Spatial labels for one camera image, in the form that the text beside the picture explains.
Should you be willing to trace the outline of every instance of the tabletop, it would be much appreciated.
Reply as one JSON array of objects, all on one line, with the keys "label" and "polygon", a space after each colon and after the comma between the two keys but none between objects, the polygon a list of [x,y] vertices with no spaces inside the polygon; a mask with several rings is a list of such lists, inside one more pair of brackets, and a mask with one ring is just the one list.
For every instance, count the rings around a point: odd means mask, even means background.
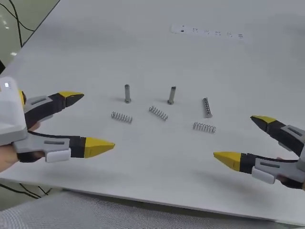
[{"label": "tabletop", "polygon": [[[305,128],[304,7],[301,0],[60,1],[2,76],[17,79],[28,98],[85,94],[38,132],[116,146],[90,159],[18,163],[0,178],[305,224],[303,191],[265,184],[213,157],[236,151],[297,158],[250,116]],[[152,105],[166,122],[148,111]],[[113,111],[132,123],[112,120]],[[195,131],[194,122],[216,132]]]}]

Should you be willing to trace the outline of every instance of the gray gripper housing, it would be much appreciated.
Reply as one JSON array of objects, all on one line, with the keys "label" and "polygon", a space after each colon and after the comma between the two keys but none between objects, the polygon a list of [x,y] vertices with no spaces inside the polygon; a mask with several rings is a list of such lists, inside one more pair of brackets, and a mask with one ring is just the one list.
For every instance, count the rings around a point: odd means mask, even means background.
[{"label": "gray gripper housing", "polygon": [[49,152],[69,150],[69,143],[68,138],[52,138],[28,133],[25,139],[13,142],[13,146],[18,154],[43,151],[46,156]]},{"label": "gray gripper housing", "polygon": [[24,128],[20,131],[10,132],[6,134],[1,134],[0,146],[11,144],[14,141],[25,139],[28,135],[28,129]]},{"label": "gray gripper housing", "polygon": [[305,181],[305,172],[299,170],[299,162],[277,162],[257,158],[255,168],[273,175],[275,178],[279,175],[285,176],[298,182]]}]

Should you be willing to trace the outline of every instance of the screw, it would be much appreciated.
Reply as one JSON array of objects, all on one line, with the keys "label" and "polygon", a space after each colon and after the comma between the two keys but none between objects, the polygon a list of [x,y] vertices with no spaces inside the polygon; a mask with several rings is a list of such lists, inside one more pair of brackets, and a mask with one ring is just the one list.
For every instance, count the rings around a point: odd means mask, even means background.
[{"label": "screw", "polygon": [[175,91],[176,91],[176,87],[172,87],[171,88],[171,93],[170,93],[170,98],[167,100],[167,103],[169,105],[172,105],[173,104],[173,98],[175,96]]},{"label": "screw", "polygon": [[130,98],[130,91],[129,91],[129,85],[126,84],[125,85],[125,102],[128,104],[132,101],[132,99]]}]

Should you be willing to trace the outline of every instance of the coil spring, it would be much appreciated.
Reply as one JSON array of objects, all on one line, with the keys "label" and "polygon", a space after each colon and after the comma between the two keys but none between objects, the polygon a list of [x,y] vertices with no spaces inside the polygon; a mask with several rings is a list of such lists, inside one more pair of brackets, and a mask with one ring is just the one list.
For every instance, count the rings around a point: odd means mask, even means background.
[{"label": "coil spring", "polygon": [[202,123],[194,123],[194,126],[193,126],[193,129],[194,130],[202,130],[202,131],[205,131],[205,132],[208,132],[208,133],[215,133],[216,132],[216,127],[213,126],[213,125],[206,125],[206,124],[202,124]]},{"label": "coil spring", "polygon": [[209,106],[209,102],[208,102],[207,97],[203,99],[203,104],[204,104],[204,109],[205,109],[205,117],[206,118],[211,118],[212,113],[211,113],[211,110],[210,110],[210,106]]},{"label": "coil spring", "polygon": [[114,112],[114,111],[111,113],[111,118],[122,121],[122,122],[126,122],[126,123],[132,123],[131,116],[120,114],[120,113]]},{"label": "coil spring", "polygon": [[155,106],[151,106],[149,108],[149,111],[153,114],[155,114],[156,116],[158,116],[159,118],[161,118],[163,121],[166,121],[168,119],[167,114],[165,114],[163,111],[160,111],[159,109],[157,109]]}]

